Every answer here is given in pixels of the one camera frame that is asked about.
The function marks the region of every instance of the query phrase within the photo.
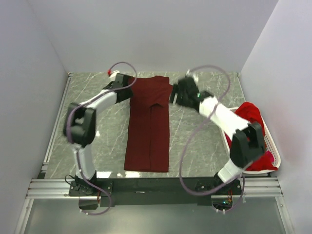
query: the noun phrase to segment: metal frame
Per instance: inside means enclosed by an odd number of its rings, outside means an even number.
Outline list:
[[[19,216],[18,224],[15,228],[15,232],[14,232],[15,234],[23,234],[25,232],[25,228],[28,222],[28,218],[29,218],[33,203],[34,203],[33,199],[25,199],[23,208]]]
[[[69,184],[63,179],[33,179],[26,199],[96,199],[96,196],[69,196]],[[276,177],[246,178],[245,197],[279,197],[283,196]],[[223,198],[224,195],[213,195],[212,198]]]
[[[290,215],[285,205],[284,197],[276,197],[275,199],[277,202],[278,210],[281,215],[281,219],[282,219],[286,234],[295,234],[292,220],[290,218]]]
[[[50,156],[51,156],[53,144],[54,144],[54,141],[55,141],[56,131],[57,131],[58,127],[59,127],[59,117],[60,117],[60,114],[61,114],[63,106],[64,106],[64,101],[65,101],[65,98],[66,98],[66,95],[67,95],[67,91],[68,91],[68,88],[69,88],[69,84],[70,84],[71,78],[72,78],[72,73],[69,73],[68,74],[68,79],[67,79],[67,82],[66,82],[66,86],[65,86],[65,89],[64,89],[64,93],[63,93],[63,96],[62,96],[62,99],[61,99],[61,102],[60,102],[60,106],[59,106],[59,109],[58,109],[58,115],[57,115],[57,118],[55,120],[55,124],[54,124],[54,127],[53,127],[53,131],[51,133],[49,145],[48,145],[47,151],[45,153],[45,157],[44,157],[43,163],[47,163],[47,162],[50,161]]]
[[[60,107],[58,110],[57,119],[53,127],[53,131],[50,137],[49,145],[45,154],[43,166],[41,173],[45,173],[50,160],[51,151],[53,148],[53,143],[55,141],[56,130],[59,127],[59,118],[61,111],[64,106],[64,101],[67,95],[67,91],[72,78],[72,73],[69,73],[68,80],[64,89],[64,93],[61,99]],[[84,197],[74,197],[69,196],[68,192],[70,185],[67,184],[63,179],[33,179],[30,183],[25,202],[22,211],[19,216],[17,227],[15,229],[15,234],[23,234],[28,222],[29,215],[33,206],[35,199],[97,199],[96,196],[84,196]],[[224,195],[213,195],[212,198],[226,198]],[[284,225],[286,234],[294,234],[294,228],[287,211],[283,194],[276,177],[248,177],[245,183],[245,192],[243,196],[243,201],[245,197],[275,197],[279,213],[281,216],[282,223]]]
[[[240,72],[236,72],[236,77],[237,77],[238,80],[239,80],[239,87],[240,87],[240,90],[242,91],[243,97],[244,97],[244,99],[246,100],[245,95],[244,95],[244,92],[243,92],[243,87],[242,87],[242,85],[241,85],[241,83],[240,83]]]

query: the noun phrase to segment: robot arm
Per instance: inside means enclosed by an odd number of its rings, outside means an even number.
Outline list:
[[[73,121],[71,124],[71,133],[74,144],[72,146],[73,155],[76,164],[76,177],[82,179],[81,173],[78,168],[78,162],[76,158],[76,152],[78,151],[81,170],[83,171],[85,177],[88,180],[92,180],[96,177],[96,170],[92,160],[92,152],[91,152],[91,143],[93,142],[96,136],[96,117],[104,110],[109,108],[116,103],[127,100],[132,97],[133,93],[130,88],[114,91],[105,94],[103,93],[120,87],[125,87],[128,85],[128,79],[130,76],[120,74],[119,72],[113,72],[110,76],[114,81],[110,82],[103,90],[92,97],[90,100],[98,97],[96,101],[93,103],[79,108],[75,111]],[[82,103],[71,103],[68,107],[67,117],[65,119],[65,125],[63,128],[63,134],[66,136],[66,124],[69,117],[69,114],[75,109],[77,106],[81,104],[89,103],[90,100]]]
[[[194,74],[189,73],[180,79],[173,87],[170,102],[194,108],[202,116],[208,117],[218,100],[207,91],[199,92],[195,80]],[[250,124],[221,103],[211,115],[211,121],[232,140],[230,159],[215,175],[217,180],[226,183],[265,153],[262,127],[259,123]]]

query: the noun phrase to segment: gray marble surface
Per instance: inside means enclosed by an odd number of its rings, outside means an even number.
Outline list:
[[[174,84],[185,73],[140,72],[138,77],[168,76]],[[219,73],[198,73],[200,90],[220,96],[227,87],[227,79]],[[222,103],[236,107],[244,102],[244,96],[236,73],[231,75],[231,89]],[[64,178],[75,174],[74,156],[70,145],[62,134],[67,107],[70,102],[82,102],[93,97],[110,81],[105,73],[73,73],[59,118],[55,141],[51,147],[49,166],[45,178]],[[93,162],[99,177],[176,177],[183,147],[193,129],[203,117],[195,110],[169,105],[170,115],[170,162],[168,173],[145,173],[124,171],[127,146],[129,101],[116,104],[104,111],[97,119],[97,134],[92,144]],[[188,147],[183,162],[183,176],[213,176],[227,162],[219,128],[208,123],[195,136]]]

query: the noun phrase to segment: cable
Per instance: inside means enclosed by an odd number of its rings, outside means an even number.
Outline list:
[[[215,192],[217,192],[219,189],[223,188],[225,185],[227,185],[228,183],[232,182],[233,180],[237,179],[238,176],[234,176],[233,178],[231,178],[227,183],[223,183],[223,184],[220,184],[218,186],[216,186],[215,188],[209,190],[209,191],[204,191],[204,192],[196,192],[196,191],[193,191],[191,189],[189,189],[184,181],[183,181],[183,178],[182,178],[182,165],[183,165],[183,159],[186,155],[186,150],[191,142],[191,140],[194,138],[194,136],[196,135],[196,133],[199,132],[199,130],[211,119],[211,116],[215,113],[215,110],[216,108],[218,107],[218,104],[223,100],[224,96],[228,93],[228,91],[230,90],[230,86],[231,86],[231,79],[229,77],[229,75],[220,67],[218,66],[214,66],[214,65],[203,65],[203,66],[199,66],[199,67],[196,67],[196,68],[193,68],[190,70],[190,72],[194,72],[194,71],[197,71],[199,69],[202,69],[202,68],[213,68],[213,69],[216,69],[218,71],[220,71],[221,73],[223,73],[226,78],[228,79],[228,87],[227,89],[225,90],[225,92],[220,96],[220,98],[218,99],[218,103],[214,106],[214,109],[213,111],[210,113],[210,115],[204,120],[202,121],[202,123],[192,132],[192,134],[190,135],[189,139],[187,140],[186,142],[186,145],[184,146],[184,149],[183,149],[183,153],[182,153],[182,156],[181,156],[181,160],[180,160],[180,165],[179,165],[179,179],[180,179],[180,183],[182,185],[182,187],[184,188],[184,190],[191,194],[191,195],[194,195],[194,196],[206,196],[206,195],[211,195],[211,194],[214,194]]]
[[[89,102],[87,103],[84,103],[84,104],[81,104],[79,106],[77,106],[76,108],[74,108],[71,113],[69,114],[68,116],[68,120],[67,120],[67,123],[66,123],[66,135],[67,135],[67,139],[68,141],[71,143],[71,144],[74,144],[74,141],[73,141],[73,138],[72,138],[72,133],[71,133],[71,123],[72,123],[72,120],[73,120],[73,117],[74,117],[74,113],[76,110],[78,110],[79,108],[81,107],[84,107],[84,106],[87,106],[87,105],[90,105],[91,103],[95,102],[96,100],[98,100],[99,98],[103,97],[104,95],[110,93],[110,92],[114,92],[114,91],[117,91],[117,90],[123,90],[123,89],[127,89],[127,88],[130,88],[136,81],[137,81],[137,71],[136,69],[134,68],[134,66],[132,66],[131,64],[129,64],[128,62],[118,62],[118,63],[115,63],[113,66],[111,66],[111,68],[109,69],[109,71],[111,71],[116,65],[118,64],[127,64],[129,65],[133,71],[135,72],[135,79],[134,81],[129,84],[128,86],[125,86],[125,87],[121,87],[121,88],[116,88],[116,89],[112,89],[112,90],[109,90],[97,97],[94,97],[93,99],[91,99]],[[79,148],[76,148],[76,160],[77,160],[77,164],[78,164],[78,170],[80,171],[80,174],[81,174],[81,177],[83,178],[83,180],[90,186],[92,186],[93,188],[101,191],[102,193],[104,193],[106,196],[108,196],[109,198],[109,205],[108,207],[102,211],[102,212],[99,212],[99,213],[89,213],[89,212],[86,212],[84,210],[80,210],[81,212],[85,213],[86,215],[101,215],[101,214],[104,214],[106,213],[110,208],[111,206],[113,205],[113,200],[112,200],[112,197],[109,195],[108,192],[106,192],[105,190],[101,189],[100,187],[92,184],[90,181],[88,181],[88,179],[86,178],[86,176],[84,175],[83,171],[82,171],[82,168],[81,168],[81,162],[80,162],[80,158],[79,158]]]
[[[242,177],[243,177],[243,187],[242,187],[242,193],[240,194],[239,199],[237,200],[237,202],[236,202],[231,208],[229,208],[228,210],[225,210],[224,212],[231,211],[232,209],[235,208],[235,206],[236,206],[238,203],[241,202],[242,197],[243,197],[243,195],[244,195],[244,190],[245,190],[245,176],[244,176],[244,174],[242,174]],[[216,211],[223,212],[223,210],[217,210],[217,209],[214,207],[214,205],[213,205],[213,208],[214,208]]]
[[[64,179],[65,179],[65,182],[68,183],[69,185],[71,185],[71,183],[69,183],[69,182],[67,181],[67,179],[66,179],[68,176],[69,176],[71,179],[75,179],[75,178],[74,178],[72,175],[70,175],[70,174],[68,174],[68,175],[65,176],[65,178],[64,178]]]
[[[232,202],[232,197],[233,197],[233,192],[232,192],[232,189],[231,189],[231,190],[229,190],[229,195],[228,195],[228,201],[229,202]]]

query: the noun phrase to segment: white wall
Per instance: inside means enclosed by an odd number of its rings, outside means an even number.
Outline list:
[[[280,0],[242,70],[282,156],[278,179],[296,233],[312,227],[312,1]]]
[[[241,71],[277,0],[28,0],[65,69]]]
[[[67,74],[25,0],[0,7],[0,233],[40,172]]]

